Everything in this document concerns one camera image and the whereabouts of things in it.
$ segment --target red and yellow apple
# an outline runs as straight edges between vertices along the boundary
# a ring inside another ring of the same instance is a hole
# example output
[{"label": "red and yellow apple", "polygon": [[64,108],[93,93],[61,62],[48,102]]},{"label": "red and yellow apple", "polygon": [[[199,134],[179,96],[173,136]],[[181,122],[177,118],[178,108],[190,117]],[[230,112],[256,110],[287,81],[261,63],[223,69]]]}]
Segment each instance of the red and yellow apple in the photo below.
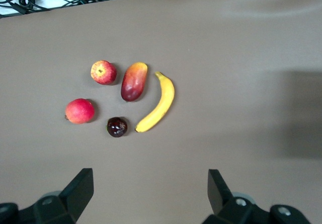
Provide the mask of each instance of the red and yellow apple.
[{"label": "red and yellow apple", "polygon": [[68,103],[65,118],[74,124],[90,121],[95,115],[95,109],[87,99],[79,98]]},{"label": "red and yellow apple", "polygon": [[101,85],[109,85],[115,81],[116,68],[106,60],[99,60],[92,65],[91,76]]},{"label": "red and yellow apple", "polygon": [[134,63],[126,70],[121,87],[121,96],[125,101],[132,102],[141,96],[146,74],[147,65],[143,62]]}]

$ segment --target yellow banana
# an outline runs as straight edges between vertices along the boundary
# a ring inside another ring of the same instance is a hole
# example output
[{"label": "yellow banana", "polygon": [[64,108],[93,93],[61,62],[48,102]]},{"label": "yellow banana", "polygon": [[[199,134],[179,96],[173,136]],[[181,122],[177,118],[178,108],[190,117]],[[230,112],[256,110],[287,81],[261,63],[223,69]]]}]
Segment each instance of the yellow banana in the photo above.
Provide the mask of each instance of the yellow banana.
[{"label": "yellow banana", "polygon": [[172,81],[159,71],[154,74],[160,81],[161,98],[157,106],[137,124],[135,128],[137,132],[146,132],[155,126],[167,113],[175,97]]}]

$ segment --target dark purple fruit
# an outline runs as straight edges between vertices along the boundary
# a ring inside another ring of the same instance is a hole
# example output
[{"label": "dark purple fruit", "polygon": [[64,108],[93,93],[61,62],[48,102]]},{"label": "dark purple fruit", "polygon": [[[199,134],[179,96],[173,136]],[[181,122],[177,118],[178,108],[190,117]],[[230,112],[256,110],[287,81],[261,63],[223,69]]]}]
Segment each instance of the dark purple fruit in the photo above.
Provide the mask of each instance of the dark purple fruit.
[{"label": "dark purple fruit", "polygon": [[120,117],[112,117],[107,121],[106,129],[112,137],[121,137],[127,131],[127,123]]}]

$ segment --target metal screw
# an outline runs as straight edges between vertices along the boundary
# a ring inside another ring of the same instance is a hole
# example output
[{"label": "metal screw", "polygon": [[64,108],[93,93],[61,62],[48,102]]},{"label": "metal screw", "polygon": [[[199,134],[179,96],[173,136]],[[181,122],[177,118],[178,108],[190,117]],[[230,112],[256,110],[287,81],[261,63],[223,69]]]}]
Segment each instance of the metal screw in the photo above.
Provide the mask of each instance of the metal screw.
[{"label": "metal screw", "polygon": [[42,202],[43,205],[48,205],[50,203],[52,203],[52,198],[47,198]]},{"label": "metal screw", "polygon": [[236,203],[237,203],[237,205],[241,205],[241,206],[247,205],[246,201],[243,199],[240,199],[240,198],[236,199]]},{"label": "metal screw", "polygon": [[8,207],[7,206],[4,206],[4,207],[1,207],[0,208],[0,213],[4,213],[8,210]]},{"label": "metal screw", "polygon": [[291,212],[286,207],[283,207],[283,206],[280,206],[278,208],[278,211],[283,215],[291,215]]}]

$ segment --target gray tabletop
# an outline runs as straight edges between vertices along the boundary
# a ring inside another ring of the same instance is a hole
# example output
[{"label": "gray tabletop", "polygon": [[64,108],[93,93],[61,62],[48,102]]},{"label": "gray tabletop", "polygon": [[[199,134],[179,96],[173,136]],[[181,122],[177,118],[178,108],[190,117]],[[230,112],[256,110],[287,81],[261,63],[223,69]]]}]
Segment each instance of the gray tabletop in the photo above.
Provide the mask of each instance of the gray tabletop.
[{"label": "gray tabletop", "polygon": [[[93,168],[95,192],[78,223],[201,223],[208,169],[259,207],[284,203],[312,223],[322,213],[322,1],[113,0],[0,22],[0,202],[33,204]],[[90,76],[100,59],[116,83]],[[126,69],[148,65],[142,97],[120,95]],[[145,133],[136,123],[176,96]],[[94,121],[64,119],[95,102]],[[124,116],[121,138],[106,129]]]}]

